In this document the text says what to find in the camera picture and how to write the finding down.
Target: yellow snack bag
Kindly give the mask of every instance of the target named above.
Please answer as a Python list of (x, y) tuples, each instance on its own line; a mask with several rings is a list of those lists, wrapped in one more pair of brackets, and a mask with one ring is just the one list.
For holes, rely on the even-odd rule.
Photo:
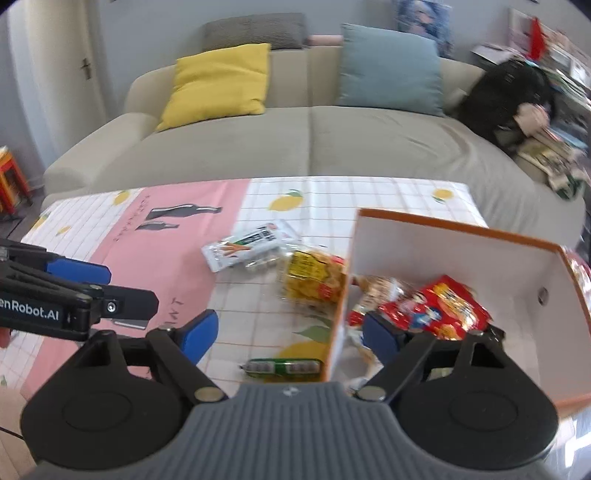
[(345, 261), (307, 245), (293, 245), (279, 270), (281, 297), (302, 303), (336, 303), (345, 282)]

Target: yellow pillow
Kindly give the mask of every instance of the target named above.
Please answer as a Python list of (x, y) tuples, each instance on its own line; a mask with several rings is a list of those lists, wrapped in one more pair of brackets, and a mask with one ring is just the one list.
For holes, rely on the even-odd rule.
[(268, 43), (206, 51), (177, 60), (173, 94), (157, 130), (265, 112)]

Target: gray gripper base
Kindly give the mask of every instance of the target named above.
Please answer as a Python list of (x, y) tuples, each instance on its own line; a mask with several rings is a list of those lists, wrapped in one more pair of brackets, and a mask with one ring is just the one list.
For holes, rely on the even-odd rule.
[(243, 385), (193, 409), (177, 437), (133, 465), (102, 472), (42, 463), (27, 480), (555, 480), (541, 462), (478, 472), (444, 463), (404, 434), (390, 409), (337, 383)]

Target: red stool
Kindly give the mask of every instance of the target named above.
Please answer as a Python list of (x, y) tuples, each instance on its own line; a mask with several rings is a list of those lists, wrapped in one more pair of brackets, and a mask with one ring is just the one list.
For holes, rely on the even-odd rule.
[(14, 178), (16, 184), (14, 187), (18, 189), (18, 193), (22, 194), (29, 205), (31, 205), (33, 199), (31, 198), (29, 185), (27, 184), (25, 177), (22, 175), (21, 169), (18, 168), (17, 162), (14, 160), (12, 154), (9, 151), (6, 151), (0, 157), (0, 204), (2, 205), (3, 211), (8, 212), (10, 215), (14, 215), (18, 199), (15, 197), (15, 192), (11, 188), (7, 179), (7, 173), (9, 172)]

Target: chips bag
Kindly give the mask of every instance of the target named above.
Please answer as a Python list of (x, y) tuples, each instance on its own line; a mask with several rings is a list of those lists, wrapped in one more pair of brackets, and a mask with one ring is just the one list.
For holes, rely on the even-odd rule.
[(398, 328), (425, 330), (445, 340), (462, 340), (469, 330), (484, 331), (491, 320), (467, 288), (447, 275), (379, 310)]
[(308, 245), (290, 245), (279, 270), (281, 297), (300, 303), (337, 303), (345, 261)]
[(386, 302), (399, 300), (412, 291), (408, 284), (396, 278), (366, 278), (368, 279), (367, 284), (356, 279), (357, 285), (359, 285), (364, 293), (359, 303), (349, 312), (348, 322), (351, 327), (361, 325), (367, 312), (375, 310)]

